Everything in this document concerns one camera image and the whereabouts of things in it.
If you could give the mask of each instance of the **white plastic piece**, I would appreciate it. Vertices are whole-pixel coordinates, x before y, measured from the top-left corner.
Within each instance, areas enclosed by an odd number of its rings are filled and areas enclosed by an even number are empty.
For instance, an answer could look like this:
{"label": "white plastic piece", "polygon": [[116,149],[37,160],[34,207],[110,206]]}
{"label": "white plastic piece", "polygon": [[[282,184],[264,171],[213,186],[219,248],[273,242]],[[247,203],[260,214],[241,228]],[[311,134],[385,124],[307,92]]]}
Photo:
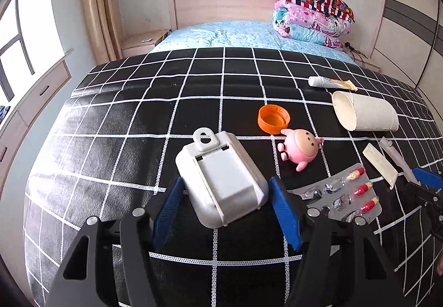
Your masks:
{"label": "white plastic piece", "polygon": [[382,139],[378,141],[378,144],[392,158],[396,165],[403,170],[408,182],[413,182],[416,185],[421,186],[420,181],[418,181],[417,178],[414,176],[414,173],[412,172],[409,165],[406,163],[405,159],[400,155],[400,153],[398,153],[395,147],[392,146],[392,141],[386,140],[386,137],[382,137]]}
{"label": "white plastic piece", "polygon": [[202,225],[227,226],[267,201],[267,181],[235,135],[202,127],[192,138],[176,164]]}
{"label": "white plastic piece", "polygon": [[387,159],[372,144],[368,144],[363,150],[363,155],[373,164],[378,172],[388,181],[391,190],[397,181],[398,171],[389,163]]}
{"label": "white plastic piece", "polygon": [[335,114],[349,131],[397,131],[398,116],[382,98],[335,91],[332,94]]}

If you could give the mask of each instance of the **metal screw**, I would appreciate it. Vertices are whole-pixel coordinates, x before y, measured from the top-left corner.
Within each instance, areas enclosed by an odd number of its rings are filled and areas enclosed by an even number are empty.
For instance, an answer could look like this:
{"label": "metal screw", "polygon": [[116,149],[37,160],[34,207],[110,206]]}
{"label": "metal screw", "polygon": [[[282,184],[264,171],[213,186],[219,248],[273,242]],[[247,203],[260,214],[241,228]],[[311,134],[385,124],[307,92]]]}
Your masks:
{"label": "metal screw", "polygon": [[358,226],[364,226],[364,225],[366,224],[366,220],[365,220],[363,217],[361,217],[361,216],[357,216],[357,217],[354,219],[354,222],[355,222],[355,224],[358,225]]}
{"label": "metal screw", "polygon": [[86,223],[90,226],[96,224],[98,222],[98,218],[95,216],[91,216],[86,220]]}
{"label": "metal screw", "polygon": [[145,214],[145,209],[141,207],[138,207],[134,211],[132,211],[132,215],[134,217],[140,217],[143,216],[144,214]]}
{"label": "metal screw", "polygon": [[311,216],[311,217],[318,217],[318,216],[320,216],[320,211],[316,208],[309,208],[307,210],[307,214],[308,214],[308,216]]}

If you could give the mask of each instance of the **blue gripper pad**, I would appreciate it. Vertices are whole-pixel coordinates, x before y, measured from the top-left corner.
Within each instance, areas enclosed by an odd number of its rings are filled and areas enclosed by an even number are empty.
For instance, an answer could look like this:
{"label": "blue gripper pad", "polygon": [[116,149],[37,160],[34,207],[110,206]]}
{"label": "blue gripper pad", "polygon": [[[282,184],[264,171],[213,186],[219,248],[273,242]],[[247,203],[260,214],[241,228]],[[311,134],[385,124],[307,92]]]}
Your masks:
{"label": "blue gripper pad", "polygon": [[414,168],[413,174],[418,181],[428,187],[435,188],[436,190],[443,188],[443,180],[441,176],[435,175],[432,172],[426,171],[420,167]]}
{"label": "blue gripper pad", "polygon": [[173,187],[151,197],[145,209],[148,212],[153,229],[152,246],[157,251],[167,240],[177,208],[183,198],[185,184],[179,177]]}
{"label": "blue gripper pad", "polygon": [[278,177],[269,180],[269,197],[287,243],[298,250],[302,245],[300,223],[287,200],[291,196]]}

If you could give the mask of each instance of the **window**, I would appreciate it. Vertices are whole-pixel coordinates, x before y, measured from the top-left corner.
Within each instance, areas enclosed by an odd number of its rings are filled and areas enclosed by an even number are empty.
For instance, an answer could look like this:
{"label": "window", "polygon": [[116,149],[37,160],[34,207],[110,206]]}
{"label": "window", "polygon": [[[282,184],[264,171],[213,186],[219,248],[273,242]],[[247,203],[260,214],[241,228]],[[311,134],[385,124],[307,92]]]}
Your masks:
{"label": "window", "polygon": [[11,0],[0,19],[0,105],[20,99],[63,55],[51,0]]}

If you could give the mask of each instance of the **white plastic container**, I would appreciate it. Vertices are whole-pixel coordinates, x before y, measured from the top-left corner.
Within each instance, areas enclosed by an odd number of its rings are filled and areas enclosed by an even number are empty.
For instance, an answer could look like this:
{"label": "white plastic container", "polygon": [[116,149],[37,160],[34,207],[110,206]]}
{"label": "white plastic container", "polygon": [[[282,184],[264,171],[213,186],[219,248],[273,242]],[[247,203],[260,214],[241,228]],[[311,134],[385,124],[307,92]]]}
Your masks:
{"label": "white plastic container", "polygon": [[335,91],[332,104],[338,120],[349,131],[398,130],[397,112],[382,98]]}
{"label": "white plastic container", "polygon": [[227,226],[267,201],[267,181],[235,135],[202,127],[192,138],[176,164],[202,225]]}

